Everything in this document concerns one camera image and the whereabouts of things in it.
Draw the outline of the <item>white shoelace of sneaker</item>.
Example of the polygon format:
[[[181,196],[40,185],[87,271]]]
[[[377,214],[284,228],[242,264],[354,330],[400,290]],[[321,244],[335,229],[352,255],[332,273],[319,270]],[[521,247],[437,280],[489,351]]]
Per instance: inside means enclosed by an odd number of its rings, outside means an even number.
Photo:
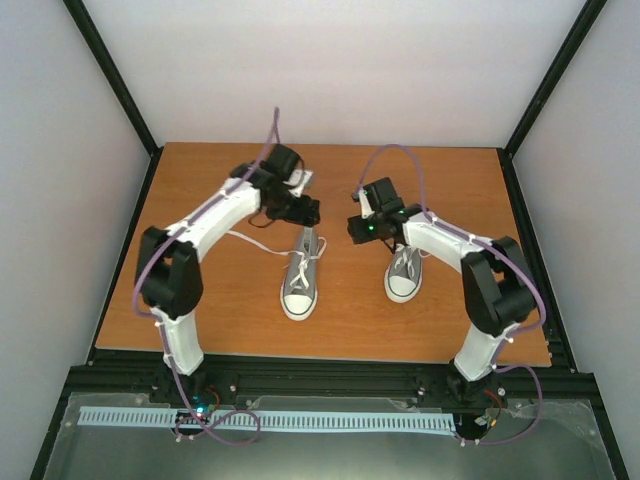
[[[397,245],[390,264],[389,276],[399,276],[417,283],[422,276],[423,260],[429,253],[418,248]]]

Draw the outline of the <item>grey sneaker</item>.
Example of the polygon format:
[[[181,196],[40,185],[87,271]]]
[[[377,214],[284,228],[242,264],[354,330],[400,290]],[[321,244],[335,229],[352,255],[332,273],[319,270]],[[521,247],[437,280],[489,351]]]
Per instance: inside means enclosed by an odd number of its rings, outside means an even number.
[[[421,289],[423,261],[430,254],[423,250],[398,244],[385,271],[384,288],[387,297],[395,303],[407,303]]]
[[[280,304],[290,320],[300,322],[308,319],[318,301],[317,265],[326,250],[327,239],[319,236],[313,227],[303,227],[291,250],[276,251],[240,232],[231,230],[228,235],[267,253],[290,258],[280,287]]]

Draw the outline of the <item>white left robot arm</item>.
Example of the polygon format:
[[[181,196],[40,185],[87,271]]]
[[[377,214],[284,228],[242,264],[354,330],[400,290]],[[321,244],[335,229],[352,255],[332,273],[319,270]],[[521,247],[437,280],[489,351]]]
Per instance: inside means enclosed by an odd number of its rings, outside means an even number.
[[[204,293],[201,263],[236,224],[260,213],[269,222],[298,225],[301,232],[287,255],[291,262],[280,288],[285,315],[304,321],[318,300],[317,262],[326,242],[315,226],[320,204],[304,194],[313,177],[301,156],[276,144],[253,163],[235,167],[222,187],[180,221],[147,228],[141,237],[132,306],[147,306],[163,344],[163,360],[175,370],[172,388],[186,402],[201,400],[208,378],[198,371],[204,359],[196,328],[196,308]]]

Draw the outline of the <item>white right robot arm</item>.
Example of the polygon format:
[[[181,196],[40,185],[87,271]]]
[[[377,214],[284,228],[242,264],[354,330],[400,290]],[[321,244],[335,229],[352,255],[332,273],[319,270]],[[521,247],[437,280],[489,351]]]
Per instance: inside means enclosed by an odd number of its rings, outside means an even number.
[[[406,206],[388,177],[359,186],[352,197],[361,208],[348,219],[353,243],[380,240],[392,252],[384,277],[390,300],[406,303],[416,296],[425,256],[461,275],[471,326],[453,366],[465,381],[479,381],[496,369],[503,344],[514,339],[533,310],[545,318],[544,301],[513,238],[476,236],[419,204]]]

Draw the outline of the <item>clear plastic front sheet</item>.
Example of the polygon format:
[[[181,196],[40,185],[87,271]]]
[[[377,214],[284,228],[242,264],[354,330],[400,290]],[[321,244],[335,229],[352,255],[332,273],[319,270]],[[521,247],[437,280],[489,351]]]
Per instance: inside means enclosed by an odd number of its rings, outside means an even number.
[[[585,401],[517,401],[484,440],[418,433],[271,433],[80,426],[83,406],[172,408],[144,395],[71,398],[46,479],[611,479]],[[439,413],[387,399],[264,397],[259,411]]]

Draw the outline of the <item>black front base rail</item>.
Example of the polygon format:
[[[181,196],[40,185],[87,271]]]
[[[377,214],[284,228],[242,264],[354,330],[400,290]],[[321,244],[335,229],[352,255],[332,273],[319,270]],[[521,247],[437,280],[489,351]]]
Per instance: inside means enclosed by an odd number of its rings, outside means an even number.
[[[498,391],[504,403],[517,399],[588,400],[601,404],[591,374],[562,367],[517,368],[470,387],[457,398],[443,364],[294,360],[208,355],[190,376],[175,379],[161,354],[99,350],[92,361],[70,369],[62,393],[142,393],[155,403],[192,404],[219,399],[244,407],[263,396],[389,398],[421,408],[475,410],[490,405]]]

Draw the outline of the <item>black left frame post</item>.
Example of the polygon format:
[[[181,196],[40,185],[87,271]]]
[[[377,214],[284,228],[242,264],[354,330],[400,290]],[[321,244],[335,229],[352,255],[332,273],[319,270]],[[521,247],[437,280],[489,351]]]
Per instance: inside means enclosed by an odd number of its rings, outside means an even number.
[[[71,19],[150,158],[160,150],[85,3],[63,0]]]

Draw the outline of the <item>black frame post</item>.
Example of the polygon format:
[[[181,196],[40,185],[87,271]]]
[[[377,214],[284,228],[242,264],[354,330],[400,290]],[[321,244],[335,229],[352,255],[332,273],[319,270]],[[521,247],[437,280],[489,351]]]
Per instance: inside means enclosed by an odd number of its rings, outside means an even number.
[[[584,2],[506,146],[501,150],[502,163],[513,161],[607,3],[607,0]]]
[[[63,0],[71,19],[150,158],[160,150],[85,3]]]

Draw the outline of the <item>black right frame post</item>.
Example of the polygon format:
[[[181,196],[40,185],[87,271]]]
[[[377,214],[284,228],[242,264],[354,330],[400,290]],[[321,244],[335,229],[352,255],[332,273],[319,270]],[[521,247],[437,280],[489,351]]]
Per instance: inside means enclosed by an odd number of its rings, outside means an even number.
[[[607,3],[607,0],[584,2],[506,146],[501,150],[502,163],[513,161]]]

